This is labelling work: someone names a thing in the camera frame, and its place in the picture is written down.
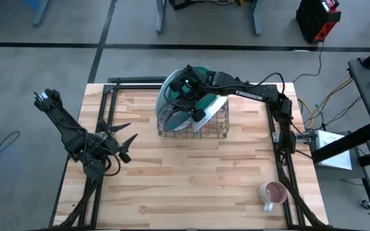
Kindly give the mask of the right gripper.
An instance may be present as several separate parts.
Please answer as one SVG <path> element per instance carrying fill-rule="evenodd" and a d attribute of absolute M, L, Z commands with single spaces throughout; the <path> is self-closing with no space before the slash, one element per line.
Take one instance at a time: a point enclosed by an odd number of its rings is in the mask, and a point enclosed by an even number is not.
<path fill-rule="evenodd" d="M 187 65 L 169 83 L 169 90 L 174 94 L 169 96 L 169 104 L 176 110 L 189 113 L 194 122 L 206 116 L 202 105 L 207 105 L 206 98 L 211 95 L 206 80 L 208 72 L 205 67 Z"/>

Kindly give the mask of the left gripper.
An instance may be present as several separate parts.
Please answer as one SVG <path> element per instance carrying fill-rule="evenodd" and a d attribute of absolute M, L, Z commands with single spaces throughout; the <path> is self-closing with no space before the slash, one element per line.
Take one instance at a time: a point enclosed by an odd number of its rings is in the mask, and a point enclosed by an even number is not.
<path fill-rule="evenodd" d="M 126 128 L 129 125 L 130 123 L 125 123 L 125 124 L 121 124 L 117 126 L 109 126 L 103 119 L 97 122 L 99 132 L 106 132 L 106 133 L 116 133 Z M 118 141 L 115 139 L 113 135 L 104 135 L 103 136 L 103 147 L 111 155 L 115 155 L 117 152 L 119 152 L 119 158 L 124 163 L 129 163 L 132 159 L 128 155 L 128 149 L 136 137 L 137 137 L 137 134 L 131 136 L 120 147 Z"/>

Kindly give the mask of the large white plate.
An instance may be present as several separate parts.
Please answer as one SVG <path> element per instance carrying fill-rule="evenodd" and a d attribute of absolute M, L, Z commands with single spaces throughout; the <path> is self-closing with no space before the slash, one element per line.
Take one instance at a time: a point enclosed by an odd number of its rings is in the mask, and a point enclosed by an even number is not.
<path fill-rule="evenodd" d="M 161 89 L 158 93 L 158 97 L 157 97 L 157 103 L 156 103 L 156 106 L 155 106 L 155 113 L 157 115 L 159 109 L 165 104 L 165 103 L 169 103 L 167 102 L 167 99 L 169 101 L 173 101 L 175 100 L 179 94 L 177 92 L 174 92 L 171 90 L 171 88 L 169 87 L 170 83 L 175 80 L 179 74 L 181 73 L 182 71 L 180 69 L 174 71 L 173 73 L 171 73 L 171 75 L 169 75 L 167 77 L 167 79 L 164 81 L 164 83 L 162 84 L 161 86 Z"/>

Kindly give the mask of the teal plate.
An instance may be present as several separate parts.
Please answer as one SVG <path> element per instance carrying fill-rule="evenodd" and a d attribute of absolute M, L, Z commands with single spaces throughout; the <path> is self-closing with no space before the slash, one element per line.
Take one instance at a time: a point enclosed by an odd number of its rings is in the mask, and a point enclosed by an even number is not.
<path fill-rule="evenodd" d="M 197 93 L 201 90 L 200 78 L 208 72 L 205 67 L 192 67 L 188 65 L 183 70 L 174 72 L 164 82 L 159 93 L 158 101 L 165 100 L 163 106 L 157 105 L 157 116 L 160 113 L 166 119 L 163 122 L 165 130 L 174 130 L 191 118 L 190 110 L 204 110 L 217 98 L 215 94 Z"/>

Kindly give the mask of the dark patterned plate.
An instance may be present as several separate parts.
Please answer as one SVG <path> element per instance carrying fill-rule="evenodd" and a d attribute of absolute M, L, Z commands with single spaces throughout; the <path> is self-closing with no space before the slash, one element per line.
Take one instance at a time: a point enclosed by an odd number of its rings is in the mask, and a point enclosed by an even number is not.
<path fill-rule="evenodd" d="M 169 103 L 165 103 L 157 113 L 157 124 L 167 132 L 185 129 L 192 123 L 193 119 L 189 113 Z"/>

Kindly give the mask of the grey table leg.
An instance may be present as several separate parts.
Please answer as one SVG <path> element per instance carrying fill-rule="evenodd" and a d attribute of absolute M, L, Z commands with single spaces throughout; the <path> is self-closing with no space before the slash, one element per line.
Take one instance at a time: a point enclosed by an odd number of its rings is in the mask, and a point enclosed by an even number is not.
<path fill-rule="evenodd" d="M 156 0 L 157 12 L 156 12 L 155 32 L 158 35 L 160 35 L 163 32 L 166 2 L 167 0 Z"/>
<path fill-rule="evenodd" d="M 261 35 L 261 6 L 263 0 L 252 0 L 252 18 L 255 36 Z"/>

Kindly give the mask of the small grey connector box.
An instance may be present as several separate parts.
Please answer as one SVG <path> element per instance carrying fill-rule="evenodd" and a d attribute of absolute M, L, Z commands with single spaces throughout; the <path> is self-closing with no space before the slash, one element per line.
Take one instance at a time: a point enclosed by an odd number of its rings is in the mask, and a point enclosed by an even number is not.
<path fill-rule="evenodd" d="M 296 133 L 295 136 L 296 141 L 302 143 L 311 143 L 317 138 L 317 134 L 315 132 Z"/>

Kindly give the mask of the white mug pink inside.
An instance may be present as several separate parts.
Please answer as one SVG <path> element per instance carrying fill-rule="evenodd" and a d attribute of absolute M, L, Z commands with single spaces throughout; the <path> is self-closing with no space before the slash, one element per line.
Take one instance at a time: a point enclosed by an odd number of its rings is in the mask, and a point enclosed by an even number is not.
<path fill-rule="evenodd" d="M 264 204 L 263 210 L 271 212 L 275 205 L 286 202 L 288 191 L 281 182 L 267 182 L 260 186 L 258 195 Z"/>

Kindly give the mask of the red black equipment case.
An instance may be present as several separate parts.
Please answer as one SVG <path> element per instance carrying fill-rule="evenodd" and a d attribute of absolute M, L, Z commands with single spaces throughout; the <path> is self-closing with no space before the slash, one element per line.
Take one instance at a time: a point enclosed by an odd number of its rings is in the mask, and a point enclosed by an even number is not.
<path fill-rule="evenodd" d="M 325 41 L 340 21 L 339 4 L 339 0 L 301 0 L 295 19 L 307 43 Z"/>

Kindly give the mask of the blue table leg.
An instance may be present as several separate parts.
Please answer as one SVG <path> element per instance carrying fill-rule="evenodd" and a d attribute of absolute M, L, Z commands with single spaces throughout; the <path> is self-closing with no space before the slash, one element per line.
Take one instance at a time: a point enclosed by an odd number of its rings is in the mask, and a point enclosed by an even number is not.
<path fill-rule="evenodd" d="M 44 18 L 46 10 L 51 2 L 51 0 L 25 0 L 26 3 L 35 10 L 35 15 L 32 20 L 32 25 L 34 27 L 39 27 Z"/>

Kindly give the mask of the white box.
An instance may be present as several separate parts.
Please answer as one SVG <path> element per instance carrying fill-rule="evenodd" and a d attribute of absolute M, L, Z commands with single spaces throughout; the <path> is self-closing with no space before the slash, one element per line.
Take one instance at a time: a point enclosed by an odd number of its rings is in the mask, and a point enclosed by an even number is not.
<path fill-rule="evenodd" d="M 315 151 L 312 152 L 313 163 L 325 167 L 352 170 L 349 149 L 352 141 L 349 135 L 317 130 Z"/>

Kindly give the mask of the black diagonal beam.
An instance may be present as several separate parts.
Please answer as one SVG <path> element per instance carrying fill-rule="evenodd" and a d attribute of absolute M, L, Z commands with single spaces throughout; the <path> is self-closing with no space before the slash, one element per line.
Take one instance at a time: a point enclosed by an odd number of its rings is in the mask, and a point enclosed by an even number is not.
<path fill-rule="evenodd" d="M 318 164 L 367 141 L 370 141 L 370 124 L 314 151 L 312 153 L 313 163 Z"/>

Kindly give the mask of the black aluminium table frame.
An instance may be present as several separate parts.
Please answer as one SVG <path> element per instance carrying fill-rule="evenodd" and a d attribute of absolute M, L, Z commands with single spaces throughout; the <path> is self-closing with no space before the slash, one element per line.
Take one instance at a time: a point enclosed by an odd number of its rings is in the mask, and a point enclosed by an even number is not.
<path fill-rule="evenodd" d="M 229 98 L 225 139 L 178 139 L 158 135 L 154 112 L 161 77 L 111 78 L 86 86 L 80 123 L 95 129 L 104 116 L 130 123 L 117 137 L 137 134 L 129 164 L 114 165 L 69 226 L 64 221 L 86 187 L 81 165 L 66 164 L 49 229 L 83 230 L 309 230 L 328 229 L 313 163 L 304 156 L 281 163 L 272 134 L 278 124 L 266 104 Z M 281 182 L 286 202 L 263 210 L 258 189 Z"/>

